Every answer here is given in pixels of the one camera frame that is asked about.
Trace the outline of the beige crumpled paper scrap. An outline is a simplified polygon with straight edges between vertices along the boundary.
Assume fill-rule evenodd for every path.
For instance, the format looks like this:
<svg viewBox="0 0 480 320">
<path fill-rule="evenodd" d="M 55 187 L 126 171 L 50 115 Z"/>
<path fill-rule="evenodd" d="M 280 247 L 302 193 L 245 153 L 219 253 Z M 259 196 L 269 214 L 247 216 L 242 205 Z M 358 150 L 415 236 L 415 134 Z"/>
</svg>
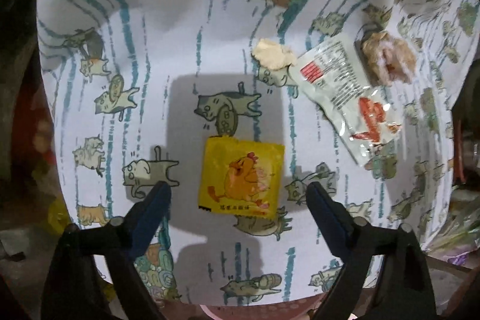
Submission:
<svg viewBox="0 0 480 320">
<path fill-rule="evenodd" d="M 270 71 L 295 65 L 298 59 L 289 47 L 264 38 L 259 40 L 251 54 L 262 67 Z"/>
</svg>

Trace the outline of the crumpled brown tissue ball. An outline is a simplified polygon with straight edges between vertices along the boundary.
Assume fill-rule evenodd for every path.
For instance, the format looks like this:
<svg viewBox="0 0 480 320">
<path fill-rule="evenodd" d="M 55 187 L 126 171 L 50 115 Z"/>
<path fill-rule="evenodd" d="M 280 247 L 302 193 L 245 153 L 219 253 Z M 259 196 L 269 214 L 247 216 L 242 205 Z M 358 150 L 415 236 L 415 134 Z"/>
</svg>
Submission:
<svg viewBox="0 0 480 320">
<path fill-rule="evenodd" d="M 387 31 L 374 32 L 361 48 L 380 85 L 391 86 L 396 80 L 411 84 L 416 75 L 416 54 L 405 40 Z"/>
</svg>

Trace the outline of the yellow chicken seasoning packet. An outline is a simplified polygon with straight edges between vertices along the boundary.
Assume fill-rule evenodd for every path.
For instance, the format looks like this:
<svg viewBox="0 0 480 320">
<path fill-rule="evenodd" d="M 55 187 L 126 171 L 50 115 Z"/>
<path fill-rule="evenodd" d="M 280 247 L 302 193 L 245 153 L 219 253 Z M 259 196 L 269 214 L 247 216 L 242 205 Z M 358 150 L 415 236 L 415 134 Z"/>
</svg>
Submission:
<svg viewBox="0 0 480 320">
<path fill-rule="evenodd" d="M 285 147 L 274 143 L 208 138 L 198 207 L 214 214 L 273 219 L 277 214 Z"/>
</svg>

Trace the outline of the pink perforated plastic basket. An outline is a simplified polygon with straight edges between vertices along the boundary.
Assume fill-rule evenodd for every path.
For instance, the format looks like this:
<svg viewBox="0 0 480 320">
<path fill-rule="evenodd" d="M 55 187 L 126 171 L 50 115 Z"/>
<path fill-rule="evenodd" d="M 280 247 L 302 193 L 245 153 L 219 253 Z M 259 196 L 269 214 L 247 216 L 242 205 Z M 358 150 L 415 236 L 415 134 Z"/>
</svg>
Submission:
<svg viewBox="0 0 480 320">
<path fill-rule="evenodd" d="M 200 308 L 211 319 L 310 319 L 322 301 L 323 296 L 320 295 L 297 301 L 281 302 L 270 305 L 249 305 L 236 307 L 201 305 Z"/>
</svg>

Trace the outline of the white red-print sauce packet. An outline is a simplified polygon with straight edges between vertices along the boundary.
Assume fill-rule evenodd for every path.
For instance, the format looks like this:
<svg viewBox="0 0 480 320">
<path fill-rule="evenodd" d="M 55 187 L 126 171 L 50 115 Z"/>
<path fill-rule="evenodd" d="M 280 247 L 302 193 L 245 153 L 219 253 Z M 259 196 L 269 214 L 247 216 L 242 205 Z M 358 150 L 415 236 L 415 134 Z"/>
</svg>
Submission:
<svg viewBox="0 0 480 320">
<path fill-rule="evenodd" d="M 355 45 L 330 37 L 288 67 L 298 90 L 323 110 L 359 166 L 400 135 L 403 119 L 379 87 L 371 85 Z"/>
</svg>

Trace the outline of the cat-print white cloth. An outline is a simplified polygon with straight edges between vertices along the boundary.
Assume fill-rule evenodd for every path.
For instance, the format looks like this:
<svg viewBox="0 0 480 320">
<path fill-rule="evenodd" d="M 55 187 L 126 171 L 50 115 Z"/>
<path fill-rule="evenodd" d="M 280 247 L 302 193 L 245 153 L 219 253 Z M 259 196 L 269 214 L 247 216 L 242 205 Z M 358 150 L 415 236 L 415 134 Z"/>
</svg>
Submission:
<svg viewBox="0 0 480 320">
<path fill-rule="evenodd" d="M 270 305 L 327 292 L 341 262 L 306 207 L 320 182 L 380 227 L 410 224 L 422 247 L 448 217 L 452 106 L 479 42 L 479 0 L 38 0 L 41 67 L 59 182 L 82 228 L 125 214 L 155 183 L 172 206 L 134 266 L 157 299 Z M 397 139 L 359 166 L 287 69 L 251 52 L 270 39 L 304 54 L 346 35 L 405 40 L 411 84 L 379 86 Z M 198 207 L 210 137 L 285 147 L 273 219 Z"/>
</svg>

